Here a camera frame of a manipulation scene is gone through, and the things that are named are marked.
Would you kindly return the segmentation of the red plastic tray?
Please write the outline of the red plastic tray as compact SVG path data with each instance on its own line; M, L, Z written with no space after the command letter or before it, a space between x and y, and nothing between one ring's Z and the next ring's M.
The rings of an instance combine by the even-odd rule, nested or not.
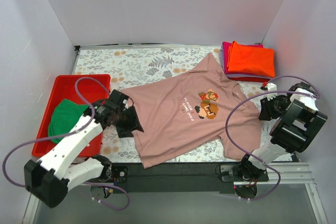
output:
M53 89L51 91L45 113L40 124L37 138L48 136L48 125L51 120L52 113L56 106L63 100L68 99L76 104L84 104L81 98L75 92L75 82L81 78L81 75L60 75L56 78ZM105 89L110 89L111 77L109 74L85 74L84 77L92 77L99 81L103 87L100 87L92 80L81 80L78 84L78 90L89 102L95 102L100 99L108 98L109 95ZM100 153L102 134L96 136L79 154L79 157L90 157ZM55 147L52 141L38 142L34 144L32 156L41 157L47 154Z

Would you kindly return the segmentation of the floral tablecloth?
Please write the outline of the floral tablecloth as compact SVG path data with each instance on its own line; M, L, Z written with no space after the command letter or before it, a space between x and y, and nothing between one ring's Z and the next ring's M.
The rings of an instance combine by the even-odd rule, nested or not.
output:
M221 65L221 50L212 47L138 48L83 50L79 54L76 74L109 74L110 87L124 89L154 83L192 70L203 58L212 54ZM237 82L247 101L253 102L260 113L260 85ZM261 122L260 147L271 139L269 132L274 121ZM119 138L114 126L102 133L100 153L114 163L142 163L133 137ZM207 142L164 163L239 161L224 155L221 140Z

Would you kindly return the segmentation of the orange folded t-shirt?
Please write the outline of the orange folded t-shirt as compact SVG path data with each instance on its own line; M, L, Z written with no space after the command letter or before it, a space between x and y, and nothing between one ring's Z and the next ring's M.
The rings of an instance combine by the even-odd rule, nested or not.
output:
M246 46L233 41L228 47L226 66L230 72L274 78L276 76L274 58L273 49Z

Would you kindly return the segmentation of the magenta folded t-shirt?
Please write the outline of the magenta folded t-shirt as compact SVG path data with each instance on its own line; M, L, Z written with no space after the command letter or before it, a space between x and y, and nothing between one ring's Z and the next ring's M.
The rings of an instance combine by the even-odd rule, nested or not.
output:
M257 62L255 53L260 52L263 45L241 45L236 41L223 42L222 50L227 53L226 66L230 72L243 72L263 75L263 69Z

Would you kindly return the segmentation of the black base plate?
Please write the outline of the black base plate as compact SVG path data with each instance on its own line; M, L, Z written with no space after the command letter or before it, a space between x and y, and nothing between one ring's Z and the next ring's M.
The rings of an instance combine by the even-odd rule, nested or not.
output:
M139 163L115 163L106 179L92 179L99 187L117 183L129 193L181 193L214 191L233 194L234 182L243 181L235 171L239 162L164 163L144 169Z

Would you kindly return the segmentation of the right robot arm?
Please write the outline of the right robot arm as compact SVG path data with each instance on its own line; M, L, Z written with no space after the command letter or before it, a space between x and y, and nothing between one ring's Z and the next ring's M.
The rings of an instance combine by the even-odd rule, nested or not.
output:
M269 133L271 139L242 158L237 167L241 180L257 180L281 155L307 149L328 119L316 107L317 96L311 85L300 82L286 95L268 94L260 100L259 120L277 122Z

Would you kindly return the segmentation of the pink printed t-shirt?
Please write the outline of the pink printed t-shirt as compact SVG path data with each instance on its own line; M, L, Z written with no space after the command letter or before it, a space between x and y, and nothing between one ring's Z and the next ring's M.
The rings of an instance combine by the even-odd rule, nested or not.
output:
M133 133L144 168L217 139L230 159L239 160L260 147L257 107L225 76L212 54L188 72L123 92L132 99L144 129Z

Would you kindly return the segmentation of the green t-shirt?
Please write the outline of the green t-shirt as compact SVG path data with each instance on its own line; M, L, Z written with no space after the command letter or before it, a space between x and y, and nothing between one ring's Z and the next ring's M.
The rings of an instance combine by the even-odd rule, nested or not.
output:
M63 99L54 109L48 125L48 136L63 135L73 130L83 112L89 108L87 105L76 104L68 99Z

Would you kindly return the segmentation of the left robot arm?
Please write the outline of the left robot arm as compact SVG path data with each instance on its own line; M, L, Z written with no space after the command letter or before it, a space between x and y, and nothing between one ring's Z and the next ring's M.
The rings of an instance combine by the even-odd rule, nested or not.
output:
M128 105L131 98L113 90L107 99L96 101L79 117L70 133L38 161L24 166L25 188L48 207L58 206L74 187L95 179L115 182L118 174L112 163L102 155L94 155L83 163L72 162L104 129L115 126L122 136L134 130L143 131L136 109Z

